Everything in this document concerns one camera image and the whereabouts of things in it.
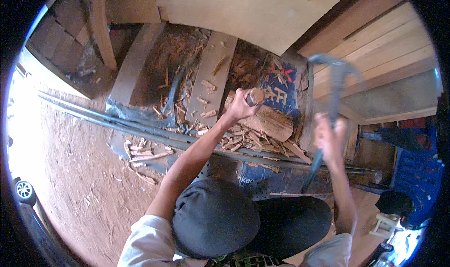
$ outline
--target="wooden post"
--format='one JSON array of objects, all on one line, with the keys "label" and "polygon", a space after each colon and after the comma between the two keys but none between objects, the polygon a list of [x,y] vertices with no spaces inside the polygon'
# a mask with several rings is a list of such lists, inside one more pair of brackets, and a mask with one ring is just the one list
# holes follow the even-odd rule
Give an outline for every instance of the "wooden post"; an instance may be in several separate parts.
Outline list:
[{"label": "wooden post", "polygon": [[105,66],[117,70],[113,47],[109,38],[108,21],[106,19],[105,0],[89,0],[89,13],[92,32],[97,40],[98,50]]}]

